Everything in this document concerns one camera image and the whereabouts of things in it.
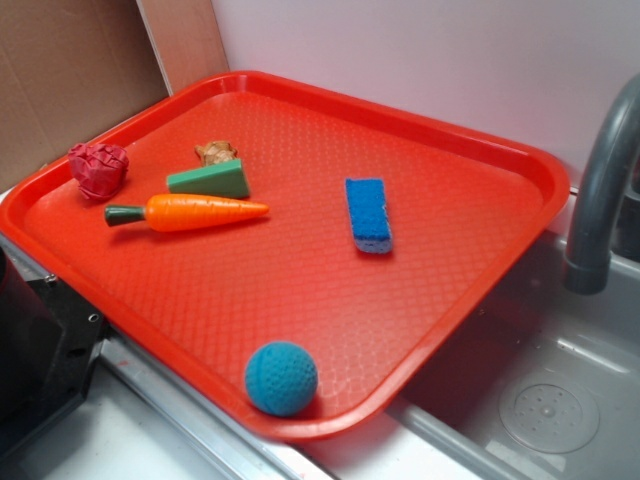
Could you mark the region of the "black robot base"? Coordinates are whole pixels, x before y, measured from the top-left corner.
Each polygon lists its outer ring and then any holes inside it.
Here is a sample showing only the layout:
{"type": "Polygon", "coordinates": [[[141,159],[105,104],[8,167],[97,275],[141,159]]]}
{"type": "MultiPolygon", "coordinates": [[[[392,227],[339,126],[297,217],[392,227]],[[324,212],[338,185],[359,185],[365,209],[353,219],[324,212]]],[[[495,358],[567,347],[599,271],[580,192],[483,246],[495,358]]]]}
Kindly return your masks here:
{"type": "Polygon", "coordinates": [[[58,279],[26,280],[1,254],[1,456],[86,399],[104,315],[58,279]]]}

